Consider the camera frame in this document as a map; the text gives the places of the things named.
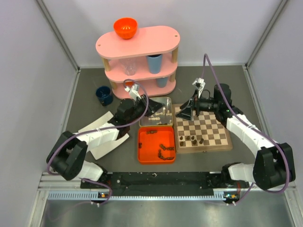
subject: clear glass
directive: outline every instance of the clear glass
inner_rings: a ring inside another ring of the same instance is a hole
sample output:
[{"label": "clear glass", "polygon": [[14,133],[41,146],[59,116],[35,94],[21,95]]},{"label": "clear glass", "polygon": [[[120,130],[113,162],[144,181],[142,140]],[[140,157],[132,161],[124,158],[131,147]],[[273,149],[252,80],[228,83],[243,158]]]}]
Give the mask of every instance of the clear glass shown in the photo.
[{"label": "clear glass", "polygon": [[124,67],[124,73],[128,76],[132,76],[137,72],[136,58],[124,58],[120,59],[121,64]]}]

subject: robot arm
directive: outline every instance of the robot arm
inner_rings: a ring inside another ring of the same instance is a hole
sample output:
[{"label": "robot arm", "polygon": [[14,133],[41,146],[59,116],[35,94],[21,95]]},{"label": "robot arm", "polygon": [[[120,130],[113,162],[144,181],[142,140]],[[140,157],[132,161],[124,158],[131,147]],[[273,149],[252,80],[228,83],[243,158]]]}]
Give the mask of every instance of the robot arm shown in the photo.
[{"label": "robot arm", "polygon": [[[145,95],[140,96],[138,93],[139,86],[133,85],[132,88],[126,88],[130,97],[133,99],[123,99],[115,113],[114,117],[107,123],[87,134],[79,135],[69,141],[63,149],[60,150],[57,156],[54,157],[51,167],[59,173],[65,180],[69,181],[75,177],[86,178],[92,181],[97,181],[101,175],[106,172],[105,169],[94,163],[86,162],[85,155],[87,151],[100,146],[101,144],[118,140],[128,133],[130,127],[119,127],[107,130],[102,128],[123,126],[129,124],[139,118],[145,111],[147,99]],[[148,100],[148,108],[145,116],[151,116],[153,113],[163,107],[162,103]],[[73,133],[66,131],[61,134],[60,138],[48,155],[46,162],[48,163],[55,151],[70,137]]]},{"label": "robot arm", "polygon": [[[263,190],[267,190],[286,181],[286,169],[281,154],[276,147],[266,138],[255,131],[258,128],[253,125],[237,107],[232,105],[232,92],[227,84],[220,84],[224,95],[237,116],[243,120],[244,125],[227,108],[218,86],[214,87],[214,97],[201,97],[200,87],[204,87],[204,80],[196,79],[193,85],[196,87],[194,95],[181,106],[181,111],[176,114],[177,117],[193,120],[193,110],[199,116],[200,111],[214,112],[217,121],[226,129],[234,133],[252,152],[255,157],[254,164],[233,163],[225,165],[222,169],[222,177],[226,183],[233,184],[234,181],[243,180],[256,183]],[[295,180],[294,159],[292,148],[287,144],[279,144],[284,152],[290,172],[289,181]]]}]

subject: dark blue mug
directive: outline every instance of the dark blue mug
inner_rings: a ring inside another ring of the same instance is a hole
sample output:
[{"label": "dark blue mug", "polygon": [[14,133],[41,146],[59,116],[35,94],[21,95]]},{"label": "dark blue mug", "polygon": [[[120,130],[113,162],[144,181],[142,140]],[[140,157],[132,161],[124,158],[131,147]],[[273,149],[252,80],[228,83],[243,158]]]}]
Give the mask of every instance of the dark blue mug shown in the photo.
[{"label": "dark blue mug", "polygon": [[113,102],[113,92],[107,86],[101,86],[96,90],[96,96],[99,99],[99,102],[103,105],[109,105]]}]

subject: transparent container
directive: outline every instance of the transparent container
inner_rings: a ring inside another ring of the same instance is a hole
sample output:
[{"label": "transparent container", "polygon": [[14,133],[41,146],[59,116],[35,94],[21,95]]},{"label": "transparent container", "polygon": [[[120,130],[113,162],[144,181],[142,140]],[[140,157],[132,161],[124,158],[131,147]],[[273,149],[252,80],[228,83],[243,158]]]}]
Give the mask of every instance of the transparent container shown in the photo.
[{"label": "transparent container", "polygon": [[137,72],[137,58],[123,58],[120,59],[120,63],[126,75],[133,76]]},{"label": "transparent container", "polygon": [[172,105],[169,97],[154,97],[151,100],[163,103],[164,106],[150,117],[143,117],[139,121],[140,127],[172,126]]}]

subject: shelf tier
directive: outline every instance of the shelf tier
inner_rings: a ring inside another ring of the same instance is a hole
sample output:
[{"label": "shelf tier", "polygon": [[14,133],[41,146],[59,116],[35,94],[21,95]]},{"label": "shelf tier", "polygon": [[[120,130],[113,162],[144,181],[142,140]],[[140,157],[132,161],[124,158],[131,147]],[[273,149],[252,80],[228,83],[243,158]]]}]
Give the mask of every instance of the shelf tier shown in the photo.
[{"label": "shelf tier", "polygon": [[[140,84],[144,86],[148,96],[152,97],[152,96],[163,96],[169,94],[174,90],[176,86],[176,81],[170,82],[170,80],[168,80],[167,85],[163,88],[157,86],[156,79],[142,80],[140,81]],[[113,93],[117,98],[120,99],[129,98],[129,94],[124,90],[122,83],[117,84],[117,88],[113,89]],[[143,90],[141,88],[139,90],[139,94],[143,95]]]},{"label": "shelf tier", "polygon": [[111,70],[105,71],[107,78],[113,82],[122,83],[125,79],[145,80],[167,77],[173,74],[178,66],[177,62],[171,62],[170,53],[163,54],[161,71],[157,74],[152,74],[149,72],[147,59],[145,56],[137,57],[135,61],[137,72],[132,76],[128,76],[125,74],[124,66],[121,64],[120,60],[111,60],[109,62]]},{"label": "shelf tier", "polygon": [[115,31],[102,35],[96,42],[96,50],[104,59],[121,59],[168,53],[180,42],[179,33],[168,26],[138,28],[131,39],[120,38]]}]

